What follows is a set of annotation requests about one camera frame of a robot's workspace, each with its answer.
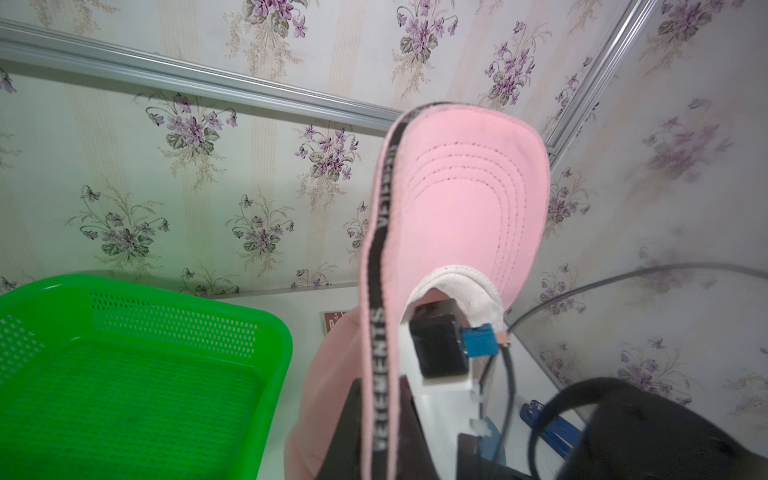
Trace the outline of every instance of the aluminum rail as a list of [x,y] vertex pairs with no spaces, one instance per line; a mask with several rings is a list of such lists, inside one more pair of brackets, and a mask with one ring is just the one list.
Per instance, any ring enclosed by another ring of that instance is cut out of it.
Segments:
[[576,138],[579,128],[587,120],[593,106],[605,91],[621,60],[640,35],[642,28],[653,13],[658,0],[632,0],[616,24],[608,40],[593,63],[573,101],[566,107],[562,119],[545,139],[549,152],[550,167],[555,164]]
[[0,58],[387,131],[400,111],[0,20]]

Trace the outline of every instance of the perforated basket wall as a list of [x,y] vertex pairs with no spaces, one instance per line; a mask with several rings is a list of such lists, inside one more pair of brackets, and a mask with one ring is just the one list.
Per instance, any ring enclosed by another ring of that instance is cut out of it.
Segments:
[[0,478],[256,478],[292,345],[269,313],[93,276],[0,296]]

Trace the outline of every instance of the violet flower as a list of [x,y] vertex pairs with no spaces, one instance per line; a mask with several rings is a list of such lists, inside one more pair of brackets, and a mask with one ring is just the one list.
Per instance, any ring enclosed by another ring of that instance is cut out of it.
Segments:
[[108,232],[104,233],[101,236],[101,241],[102,242],[107,242],[107,243],[117,243],[118,242],[118,233],[115,232],[114,230],[109,230]]
[[124,218],[120,214],[113,214],[110,212],[107,214],[107,222],[113,227],[122,227]]
[[180,115],[177,115],[176,118],[171,118],[170,122],[168,122],[168,130],[174,131],[178,134],[183,134],[185,128],[184,120]]
[[203,137],[203,125],[197,123],[195,117],[187,119],[187,129],[184,132],[184,141],[187,145],[196,147],[205,141]]
[[192,113],[192,108],[190,107],[190,99],[186,95],[176,94],[176,96],[174,97],[174,101],[176,101],[176,103],[179,104],[181,113],[184,113],[184,114]]
[[267,0],[251,0],[251,2],[253,3],[253,12],[251,13],[251,17],[249,17],[249,20],[251,20],[252,23],[256,23],[259,17],[266,17],[270,14],[270,7],[269,4],[267,4]]
[[150,224],[147,222],[143,222],[136,228],[136,230],[146,237],[154,237],[154,228],[150,227]]
[[293,5],[291,5],[288,0],[270,0],[272,2],[272,6],[277,7],[277,11],[280,14],[281,17],[283,17],[283,20],[286,22],[290,21],[293,10]]
[[16,89],[13,88],[12,80],[8,76],[8,72],[4,70],[0,70],[0,88],[7,91],[9,94],[16,92]]
[[304,25],[305,20],[306,20],[306,17],[302,17],[301,20],[299,20],[298,22],[296,21],[295,18],[293,19],[293,36],[294,37],[296,38],[306,37],[306,30],[308,29],[308,27]]
[[432,26],[435,28],[435,35],[437,35],[438,38],[442,38],[445,33],[445,18],[438,18]]
[[82,195],[81,198],[88,200],[91,203],[94,203],[96,200],[101,198],[101,192],[94,192],[88,186],[86,186],[85,189],[85,195]]
[[672,118],[670,118],[669,120],[665,121],[665,122],[664,122],[664,123],[661,125],[661,127],[662,127],[664,130],[672,130],[672,127],[675,127],[675,126],[677,126],[677,125],[679,125],[679,123],[677,123],[677,117],[672,117]]
[[316,134],[316,133],[317,133],[317,131],[316,131],[315,129],[313,129],[313,128],[312,128],[312,125],[310,125],[310,126],[309,126],[309,127],[307,127],[307,128],[306,128],[306,130],[304,131],[304,138],[306,138],[307,140],[312,140],[312,136],[313,136],[314,134]]
[[507,48],[507,44],[509,42],[505,41],[502,43],[502,46],[498,48],[496,51],[496,55],[498,55],[500,58],[504,56],[505,53],[509,53],[509,49]]
[[221,124],[221,120],[219,120],[218,116],[216,115],[215,111],[211,111],[208,114],[203,116],[203,119],[210,125],[211,128],[214,130],[221,130],[221,127],[223,126]]
[[422,17],[428,17],[429,16],[429,0],[422,0],[421,7],[422,7]]
[[156,115],[156,114],[149,114],[149,118],[154,122],[155,125],[160,127],[162,124],[165,123],[165,120],[163,120],[162,115]]

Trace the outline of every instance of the floral wallpaper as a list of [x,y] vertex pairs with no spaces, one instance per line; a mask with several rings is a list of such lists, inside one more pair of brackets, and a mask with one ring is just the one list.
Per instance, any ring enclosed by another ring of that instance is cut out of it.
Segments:
[[[768,270],[768,64],[754,53],[768,41],[766,15],[750,0],[657,5],[599,113],[554,167],[544,239],[509,320],[648,266]],[[552,103],[567,105],[587,70],[573,72]],[[658,272],[561,300],[515,333],[561,386],[623,379],[768,455],[767,293],[735,273]]]
[[421,84],[429,81],[425,70],[432,69],[432,51],[443,36],[447,40],[456,33],[458,17],[446,18],[448,10],[439,5],[440,0],[412,0],[397,8],[397,25],[405,29],[406,35],[400,38],[399,52],[392,51],[396,64],[392,81],[398,77],[407,79],[404,94],[419,91]]
[[[561,108],[550,100],[559,79],[596,55],[627,3],[6,0],[0,16],[399,110],[446,99],[483,104],[541,130]],[[163,117],[161,129],[179,116],[185,128],[190,118],[202,125],[208,111],[229,117],[216,105],[185,112],[176,92],[144,93],[151,121]],[[227,168],[217,158],[221,140],[207,140],[217,146],[208,154],[205,141],[187,148],[184,133],[173,134],[180,137],[165,144],[177,169],[196,163],[202,181],[211,181],[214,168]]]
[[352,164],[360,160],[357,151],[359,141],[355,134],[346,131],[345,127],[333,128],[327,125],[317,131],[312,125],[301,131],[303,140],[299,150],[294,154],[298,158],[310,162],[309,172],[299,176],[299,198],[305,195],[310,198],[312,210],[322,204],[324,207],[332,204],[336,195],[346,194],[339,185],[339,179],[344,182],[352,179]]
[[152,123],[156,127],[166,124],[170,130],[165,136],[165,143],[170,150],[161,150],[163,156],[173,159],[170,172],[176,176],[180,169],[196,168],[194,188],[206,182],[215,182],[214,174],[226,171],[218,166],[224,157],[215,151],[214,142],[221,138],[223,128],[218,116],[228,115],[227,125],[234,128],[237,126],[237,112],[232,108],[204,111],[198,106],[199,99],[190,100],[179,93],[169,98],[158,91],[148,95],[147,100],[158,104],[144,109]]
[[485,74],[493,79],[488,93],[480,96],[479,104],[502,111],[507,104],[518,103],[520,92],[525,85],[530,85],[533,67],[536,66],[536,42],[543,42],[552,32],[544,30],[546,24],[528,31],[524,22],[517,22],[512,33],[512,50],[508,41],[496,48],[495,59]]
[[3,78],[0,294],[64,273],[195,296],[356,281],[379,135],[87,78]]
[[[84,185],[80,198],[85,209],[67,220],[67,225],[79,224],[86,238],[101,240],[101,254],[96,258],[111,270],[131,270],[137,277],[146,276],[157,268],[160,259],[150,252],[155,233],[170,231],[168,220],[156,217],[155,210],[163,204],[152,200],[133,204],[131,194],[120,194],[109,185],[108,190],[102,194]],[[109,202],[109,213],[96,214],[89,205],[95,202]]]

